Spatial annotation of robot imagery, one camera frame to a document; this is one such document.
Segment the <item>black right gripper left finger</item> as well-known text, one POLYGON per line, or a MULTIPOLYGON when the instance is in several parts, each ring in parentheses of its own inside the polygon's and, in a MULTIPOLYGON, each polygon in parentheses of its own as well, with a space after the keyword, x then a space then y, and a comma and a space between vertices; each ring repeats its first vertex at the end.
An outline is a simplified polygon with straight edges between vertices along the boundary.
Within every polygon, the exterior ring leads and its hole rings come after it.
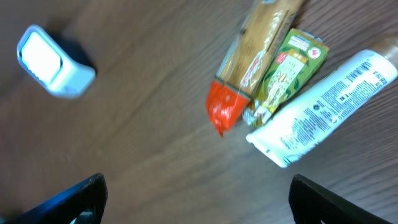
POLYGON ((5 223, 100 224, 107 198, 104 175, 97 173, 5 223))

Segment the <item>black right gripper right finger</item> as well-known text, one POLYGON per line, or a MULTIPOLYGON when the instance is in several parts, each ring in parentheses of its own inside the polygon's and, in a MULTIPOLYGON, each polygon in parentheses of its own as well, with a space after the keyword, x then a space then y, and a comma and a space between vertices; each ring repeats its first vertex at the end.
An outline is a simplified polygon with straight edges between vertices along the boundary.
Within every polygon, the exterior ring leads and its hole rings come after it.
POLYGON ((389 224, 301 174, 293 176, 289 205, 295 223, 389 224))

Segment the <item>white cosmetic tube gold cap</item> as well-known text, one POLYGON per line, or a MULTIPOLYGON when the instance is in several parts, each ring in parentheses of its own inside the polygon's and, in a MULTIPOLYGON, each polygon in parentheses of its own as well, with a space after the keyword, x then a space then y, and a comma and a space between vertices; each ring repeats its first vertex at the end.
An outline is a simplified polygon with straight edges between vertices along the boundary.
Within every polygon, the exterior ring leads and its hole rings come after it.
POLYGON ((286 168, 397 78, 397 36, 375 41, 283 107, 246 139, 286 168))

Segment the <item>green tea packet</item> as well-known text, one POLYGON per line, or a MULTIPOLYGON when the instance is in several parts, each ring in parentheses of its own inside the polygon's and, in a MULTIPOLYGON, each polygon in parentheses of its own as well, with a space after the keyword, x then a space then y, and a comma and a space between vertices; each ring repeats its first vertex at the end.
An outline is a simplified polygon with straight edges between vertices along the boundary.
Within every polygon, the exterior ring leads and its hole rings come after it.
POLYGON ((243 111, 243 120, 256 128, 266 124, 278 107, 311 79, 328 51, 320 38, 302 30, 289 30, 252 102, 243 111))

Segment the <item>red spaghetti packet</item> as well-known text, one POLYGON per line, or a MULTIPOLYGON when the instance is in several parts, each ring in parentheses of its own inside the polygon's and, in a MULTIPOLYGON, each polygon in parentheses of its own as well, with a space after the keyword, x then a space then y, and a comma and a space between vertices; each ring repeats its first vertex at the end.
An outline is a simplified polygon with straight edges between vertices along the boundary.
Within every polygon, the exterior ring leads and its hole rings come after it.
POLYGON ((220 136, 252 100, 304 0, 256 0, 221 63, 205 108, 220 136))

